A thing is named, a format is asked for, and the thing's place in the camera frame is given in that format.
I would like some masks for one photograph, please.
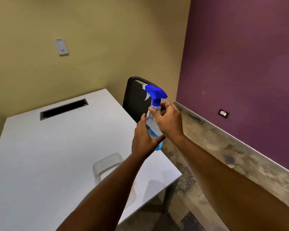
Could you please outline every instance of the floor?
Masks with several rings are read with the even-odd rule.
[[[183,131],[187,137],[289,206],[289,171],[182,105],[175,105],[181,111]],[[138,211],[118,226],[117,231],[228,231],[168,139],[164,140],[162,151],[182,173],[169,212]],[[160,203],[162,199],[163,193],[153,203]]]

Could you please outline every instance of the forearm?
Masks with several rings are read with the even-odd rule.
[[[185,136],[171,138],[230,230],[289,230],[289,208]]]
[[[102,180],[57,231],[115,230],[144,159],[130,155]]]

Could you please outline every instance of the person's left hand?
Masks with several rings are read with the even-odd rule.
[[[131,146],[131,153],[146,159],[157,148],[158,144],[165,139],[164,135],[151,139],[145,123],[146,114],[144,113],[141,120],[135,128],[135,135]]]

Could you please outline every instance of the person's right arm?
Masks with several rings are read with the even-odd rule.
[[[149,108],[161,132],[183,156],[209,203],[231,231],[289,230],[289,207],[229,168],[184,134],[180,112],[169,101],[161,116]]]

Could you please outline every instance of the chair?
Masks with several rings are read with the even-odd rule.
[[[140,77],[130,77],[127,81],[125,95],[123,100],[123,108],[134,119],[135,122],[139,122],[143,113],[148,112],[148,108],[151,105],[151,97],[147,100],[147,92],[142,89],[142,84],[150,84],[156,86]]]

